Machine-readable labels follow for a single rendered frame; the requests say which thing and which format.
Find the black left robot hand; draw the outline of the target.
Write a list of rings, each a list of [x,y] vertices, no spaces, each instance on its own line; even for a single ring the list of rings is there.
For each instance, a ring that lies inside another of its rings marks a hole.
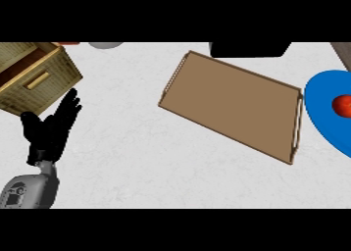
[[[80,110],[77,90],[71,88],[60,102],[55,113],[45,120],[33,112],[21,114],[24,137],[31,144],[28,165],[33,166],[42,161],[55,163],[60,160]]]

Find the red tomato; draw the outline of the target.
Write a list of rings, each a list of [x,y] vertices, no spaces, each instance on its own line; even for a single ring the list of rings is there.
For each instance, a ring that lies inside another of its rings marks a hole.
[[[332,109],[337,116],[351,118],[351,95],[339,95],[333,99]]]

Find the blue plate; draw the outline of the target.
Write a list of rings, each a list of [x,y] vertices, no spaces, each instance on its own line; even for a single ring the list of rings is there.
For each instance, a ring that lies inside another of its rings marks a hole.
[[[305,104],[315,128],[333,147],[351,158],[351,118],[332,109],[332,101],[351,95],[351,72],[333,70],[318,73],[305,87]]]

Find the brown wooden tray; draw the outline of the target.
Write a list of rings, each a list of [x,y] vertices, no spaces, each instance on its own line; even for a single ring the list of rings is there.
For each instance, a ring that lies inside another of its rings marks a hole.
[[[290,164],[299,148],[302,89],[190,51],[159,106]]]

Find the dark brown wooden board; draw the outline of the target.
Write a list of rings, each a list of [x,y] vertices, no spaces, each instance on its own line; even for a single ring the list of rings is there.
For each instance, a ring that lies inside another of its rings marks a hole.
[[[351,42],[332,42],[330,45],[346,70],[351,72]]]

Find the wooden cabinet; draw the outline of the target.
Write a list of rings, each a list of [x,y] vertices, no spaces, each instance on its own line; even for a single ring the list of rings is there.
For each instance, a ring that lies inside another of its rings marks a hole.
[[[0,42],[0,87],[60,47],[52,42]]]

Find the black appliance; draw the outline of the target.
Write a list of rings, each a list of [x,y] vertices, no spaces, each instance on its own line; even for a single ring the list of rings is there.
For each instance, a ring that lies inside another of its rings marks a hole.
[[[213,58],[266,58],[281,57],[290,42],[210,42]]]

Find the grey round object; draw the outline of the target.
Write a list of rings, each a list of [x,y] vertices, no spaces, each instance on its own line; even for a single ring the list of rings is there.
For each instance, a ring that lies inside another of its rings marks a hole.
[[[123,42],[89,42],[91,46],[96,49],[111,49],[116,48]]]

